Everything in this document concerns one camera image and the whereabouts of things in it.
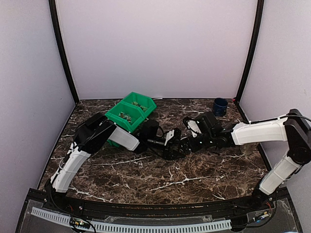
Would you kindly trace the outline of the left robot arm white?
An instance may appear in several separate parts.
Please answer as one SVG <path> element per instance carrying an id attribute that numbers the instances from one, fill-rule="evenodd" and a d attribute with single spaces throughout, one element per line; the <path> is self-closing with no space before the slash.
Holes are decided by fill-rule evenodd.
<path id="1" fill-rule="evenodd" d="M 150 150 L 161 150 L 159 155 L 167 161 L 185 157 L 181 149 L 181 130 L 178 128 L 163 132 L 159 123 L 149 119 L 138 132 L 131 133 L 109 120 L 103 113 L 97 113 L 79 125 L 75 130 L 73 141 L 66 156 L 60 162 L 56 172 L 46 181 L 47 191 L 55 192 L 50 196 L 49 203 L 57 211 L 63 212 L 69 207 L 68 200 L 60 193 L 66 193 L 74 176 L 82 164 L 97 153 L 106 141 L 113 141 L 135 154 Z"/>

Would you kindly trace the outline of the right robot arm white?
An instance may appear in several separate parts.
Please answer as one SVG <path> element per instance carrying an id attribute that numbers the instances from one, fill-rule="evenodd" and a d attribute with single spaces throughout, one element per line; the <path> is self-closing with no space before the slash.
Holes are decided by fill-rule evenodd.
<path id="1" fill-rule="evenodd" d="M 250 144 L 282 143 L 286 146 L 280 161 L 257 186 L 258 192 L 248 199 L 248 207 L 259 210 L 281 184 L 311 161 L 311 120 L 299 110 L 271 119 L 242 121 L 223 125 L 212 112 L 184 118 L 191 132 L 180 141 L 181 150 L 195 153 L 202 148 L 231 148 Z"/>

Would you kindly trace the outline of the green three-compartment candy bin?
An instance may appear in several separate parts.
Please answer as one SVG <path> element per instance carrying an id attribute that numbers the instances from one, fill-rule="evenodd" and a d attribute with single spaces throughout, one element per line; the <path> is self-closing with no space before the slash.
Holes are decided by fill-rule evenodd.
<path id="1" fill-rule="evenodd" d="M 151 97 L 131 92 L 105 113 L 105 116 L 133 133 L 156 108 L 157 105 Z"/>

